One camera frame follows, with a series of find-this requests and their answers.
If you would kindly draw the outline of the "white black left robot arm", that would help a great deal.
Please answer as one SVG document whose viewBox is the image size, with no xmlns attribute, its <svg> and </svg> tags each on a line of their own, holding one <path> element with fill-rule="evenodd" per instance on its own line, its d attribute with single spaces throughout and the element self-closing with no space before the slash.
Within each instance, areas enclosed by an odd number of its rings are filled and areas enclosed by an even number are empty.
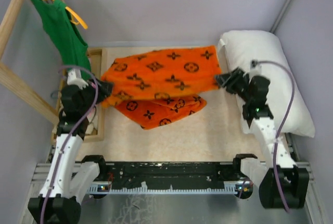
<svg viewBox="0 0 333 224">
<path fill-rule="evenodd" d="M 53 160 L 39 195 L 28 202 L 28 210 L 37 223 L 78 223 L 88 188 L 95 179 L 107 177 L 108 167 L 101 155 L 83 159 L 78 172 L 74 172 L 74 165 L 89 125 L 87 116 L 111 95 L 112 89 L 113 83 L 95 78 L 83 86 L 71 84 L 62 88 Z"/>
</svg>

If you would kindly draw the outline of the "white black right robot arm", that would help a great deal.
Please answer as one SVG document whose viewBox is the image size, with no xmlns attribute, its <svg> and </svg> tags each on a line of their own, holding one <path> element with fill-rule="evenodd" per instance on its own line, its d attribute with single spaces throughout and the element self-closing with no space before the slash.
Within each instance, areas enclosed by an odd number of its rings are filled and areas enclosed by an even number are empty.
<svg viewBox="0 0 333 224">
<path fill-rule="evenodd" d="M 243 122 L 259 142 L 265 160 L 262 164 L 252 155 L 238 155 L 240 162 L 232 167 L 233 176 L 256 185 L 261 205 L 266 209 L 289 211 L 304 207 L 310 176 L 292 159 L 275 127 L 267 103 L 269 79 L 261 75 L 251 77 L 236 68 L 216 75 L 215 80 L 226 92 L 244 101 Z"/>
</svg>

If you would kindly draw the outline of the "white pillow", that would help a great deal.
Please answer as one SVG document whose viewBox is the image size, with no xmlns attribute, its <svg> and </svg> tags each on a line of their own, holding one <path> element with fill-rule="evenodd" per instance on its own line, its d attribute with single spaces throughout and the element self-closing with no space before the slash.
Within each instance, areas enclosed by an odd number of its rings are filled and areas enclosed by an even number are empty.
<svg viewBox="0 0 333 224">
<path fill-rule="evenodd" d="M 272 33 L 260 30 L 231 30 L 221 35 L 218 50 L 224 51 L 229 70 L 239 67 L 250 71 L 252 60 L 261 62 L 261 75 L 270 80 L 267 103 L 276 127 L 282 133 L 314 137 L 311 114 L 290 71 L 280 40 Z"/>
</svg>

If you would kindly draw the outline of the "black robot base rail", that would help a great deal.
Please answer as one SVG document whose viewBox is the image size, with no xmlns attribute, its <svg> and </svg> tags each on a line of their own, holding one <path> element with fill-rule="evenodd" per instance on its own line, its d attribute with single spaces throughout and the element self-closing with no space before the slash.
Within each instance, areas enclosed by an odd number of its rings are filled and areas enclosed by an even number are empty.
<svg viewBox="0 0 333 224">
<path fill-rule="evenodd" d="M 94 182 L 105 182 L 114 190 L 223 189 L 227 182 L 243 181 L 238 162 L 107 162 Z"/>
</svg>

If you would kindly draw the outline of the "orange patterned pillowcase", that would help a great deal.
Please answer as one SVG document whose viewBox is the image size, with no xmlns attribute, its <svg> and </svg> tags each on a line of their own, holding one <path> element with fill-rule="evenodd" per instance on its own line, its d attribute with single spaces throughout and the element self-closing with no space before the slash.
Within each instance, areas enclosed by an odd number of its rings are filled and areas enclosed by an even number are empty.
<svg viewBox="0 0 333 224">
<path fill-rule="evenodd" d="M 217 90 L 221 72 L 213 45 L 117 58 L 101 77 L 114 84 L 101 105 L 145 130 L 168 125 L 202 110 L 207 101 L 200 93 Z"/>
</svg>

